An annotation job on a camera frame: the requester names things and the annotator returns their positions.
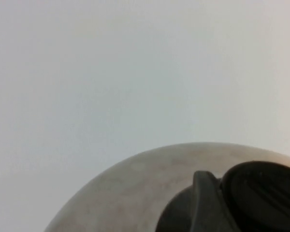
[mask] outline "black knob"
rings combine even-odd
[[[290,232],[290,168],[252,161],[234,166],[221,181],[223,197],[244,232]]]

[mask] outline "black plastic part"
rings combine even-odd
[[[219,182],[210,172],[193,177],[190,232],[240,232],[224,203]]]
[[[156,232],[189,232],[191,227],[192,186],[177,194],[165,207]]]
[[[225,201],[244,232],[290,232],[290,168],[252,161],[224,175]]]

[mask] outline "round object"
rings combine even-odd
[[[234,166],[222,179],[229,210],[243,231],[290,232],[290,168],[253,161]]]
[[[45,232],[154,232],[170,200],[191,186],[195,171],[222,177],[251,160],[290,167],[290,157],[233,144],[180,144],[141,153],[91,180]]]

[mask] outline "white background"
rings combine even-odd
[[[290,155],[290,0],[0,0],[0,232],[194,141]]]

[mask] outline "marbled surface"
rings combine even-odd
[[[290,157],[233,144],[179,144],[143,152],[91,180],[45,232],[154,232],[168,201],[192,184],[196,170],[219,177],[251,160],[290,166]]]

